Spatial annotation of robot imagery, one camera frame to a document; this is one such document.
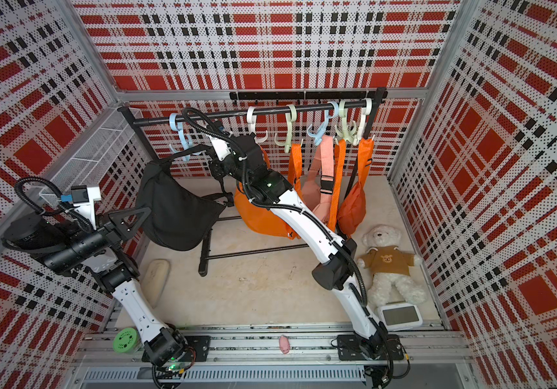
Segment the orange bag with black trim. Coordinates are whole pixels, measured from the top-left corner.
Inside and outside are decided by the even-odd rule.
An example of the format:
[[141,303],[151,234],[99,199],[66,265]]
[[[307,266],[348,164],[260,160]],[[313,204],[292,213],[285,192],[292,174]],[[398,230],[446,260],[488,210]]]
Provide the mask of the orange bag with black trim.
[[303,175],[302,145],[291,144],[287,179],[298,195],[301,195],[301,178]]

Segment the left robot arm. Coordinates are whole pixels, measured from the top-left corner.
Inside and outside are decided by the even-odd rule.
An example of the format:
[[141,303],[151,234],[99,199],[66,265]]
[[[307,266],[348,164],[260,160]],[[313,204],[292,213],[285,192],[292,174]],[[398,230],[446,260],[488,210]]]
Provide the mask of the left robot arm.
[[149,208],[128,208],[98,218],[94,205],[101,192],[96,186],[75,186],[65,195],[45,178],[27,177],[18,180],[14,190],[32,212],[6,229],[1,238],[5,248],[29,254],[59,276],[87,267],[99,288],[130,315],[145,360],[155,369],[192,352],[176,327],[153,314],[141,291],[137,264],[123,250],[149,218]]

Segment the pink bag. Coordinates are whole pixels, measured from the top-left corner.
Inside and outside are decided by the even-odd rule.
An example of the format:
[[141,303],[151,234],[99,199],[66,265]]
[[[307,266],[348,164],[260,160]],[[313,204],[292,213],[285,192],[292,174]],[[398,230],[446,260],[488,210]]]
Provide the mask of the pink bag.
[[322,222],[330,219],[334,188],[334,148],[330,136],[322,136],[302,187],[302,200]]

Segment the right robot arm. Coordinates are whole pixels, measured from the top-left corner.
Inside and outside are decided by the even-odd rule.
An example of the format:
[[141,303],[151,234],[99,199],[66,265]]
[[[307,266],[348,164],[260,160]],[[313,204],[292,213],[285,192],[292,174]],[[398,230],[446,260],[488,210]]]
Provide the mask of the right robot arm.
[[267,166],[253,136],[233,136],[198,109],[185,108],[181,117],[210,138],[226,174],[242,184],[249,203],[286,222],[309,246],[320,262],[312,276],[340,301],[358,336],[362,355],[369,360],[390,361],[388,331],[368,308],[364,279],[355,261],[356,242],[340,237],[314,215],[287,178]]

